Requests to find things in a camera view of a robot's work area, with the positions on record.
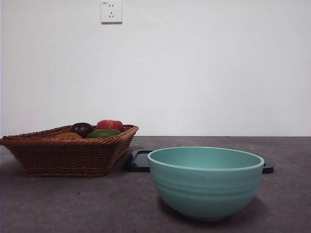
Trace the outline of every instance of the concrete floor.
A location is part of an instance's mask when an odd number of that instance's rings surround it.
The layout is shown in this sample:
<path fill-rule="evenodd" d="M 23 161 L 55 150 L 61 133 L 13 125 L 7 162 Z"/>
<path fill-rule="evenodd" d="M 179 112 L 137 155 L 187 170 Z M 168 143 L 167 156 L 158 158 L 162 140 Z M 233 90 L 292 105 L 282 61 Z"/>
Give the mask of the concrete floor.
<path fill-rule="evenodd" d="M 253 200 L 219 222 L 198 222 L 166 205 L 150 173 L 127 172 L 126 154 L 100 178 L 28 177 L 1 148 L 1 233 L 311 232 L 311 137 L 135 136 L 130 151 L 212 146 L 274 164 Z"/>

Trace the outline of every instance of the ceramic bowl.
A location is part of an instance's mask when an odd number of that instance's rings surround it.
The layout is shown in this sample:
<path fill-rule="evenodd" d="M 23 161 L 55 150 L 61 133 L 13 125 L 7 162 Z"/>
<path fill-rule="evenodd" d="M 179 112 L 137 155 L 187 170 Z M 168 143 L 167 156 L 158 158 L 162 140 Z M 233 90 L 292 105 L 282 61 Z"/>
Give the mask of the ceramic bowl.
<path fill-rule="evenodd" d="M 217 221 L 244 208 L 261 179 L 264 160 L 213 147 L 174 147 L 148 154 L 162 199 L 186 217 Z"/>

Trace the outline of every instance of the red apple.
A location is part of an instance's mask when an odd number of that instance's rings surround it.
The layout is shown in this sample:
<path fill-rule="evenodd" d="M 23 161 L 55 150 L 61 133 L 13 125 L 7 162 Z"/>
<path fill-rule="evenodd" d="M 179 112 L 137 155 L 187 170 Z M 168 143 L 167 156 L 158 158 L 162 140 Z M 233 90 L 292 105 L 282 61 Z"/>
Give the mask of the red apple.
<path fill-rule="evenodd" d="M 101 120 L 97 123 L 96 129 L 116 129 L 124 131 L 123 124 L 119 120 Z"/>

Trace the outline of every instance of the bowl rim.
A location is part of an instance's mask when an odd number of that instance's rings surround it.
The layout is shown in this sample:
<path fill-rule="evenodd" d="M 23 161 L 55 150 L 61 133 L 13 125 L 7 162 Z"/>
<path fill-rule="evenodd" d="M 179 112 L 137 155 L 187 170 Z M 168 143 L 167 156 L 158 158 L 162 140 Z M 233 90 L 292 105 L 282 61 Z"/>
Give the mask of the bowl rim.
<path fill-rule="evenodd" d="M 237 152 L 242 152 L 245 154 L 252 155 L 260 160 L 260 163 L 253 165 L 253 166 L 246 166 L 246 167 L 234 167 L 234 168 L 196 168 L 196 167 L 187 167 L 187 166 L 178 166 L 178 165 L 172 165 L 172 164 L 166 164 L 163 162 L 160 162 L 158 160 L 155 160 L 151 158 L 152 154 L 162 151 L 162 150 L 168 150 L 168 149 L 175 149 L 175 148 L 205 148 L 205 149 L 220 149 L 220 150 L 229 150 L 229 151 L 237 151 Z M 197 146 L 192 146 L 192 147 L 168 147 L 168 148 L 162 148 L 158 150 L 154 150 L 148 154 L 148 160 L 152 161 L 156 164 L 162 165 L 162 166 L 168 166 L 168 167 L 173 167 L 173 168 L 178 168 L 178 169 L 183 169 L 183 170 L 195 170 L 195 171 L 241 171 L 241 170 L 251 170 L 251 169 L 256 169 L 258 167 L 261 167 L 264 165 L 264 159 L 261 158 L 258 155 L 242 151 L 242 150 L 234 150 L 234 149 L 228 149 L 228 148 L 221 148 L 221 147 L 197 147 Z"/>

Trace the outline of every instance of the wicker basket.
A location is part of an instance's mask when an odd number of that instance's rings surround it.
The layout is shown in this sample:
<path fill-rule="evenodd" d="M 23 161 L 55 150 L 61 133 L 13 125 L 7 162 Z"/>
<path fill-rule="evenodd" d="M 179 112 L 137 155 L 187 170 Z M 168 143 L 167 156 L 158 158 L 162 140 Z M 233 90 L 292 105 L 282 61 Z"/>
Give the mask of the wicker basket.
<path fill-rule="evenodd" d="M 4 136 L 0 139 L 0 145 L 10 150 L 32 177 L 101 177 L 107 175 L 113 164 L 127 153 L 138 127 L 124 125 L 124 132 L 106 138 L 54 138 L 69 129 L 70 125 Z"/>

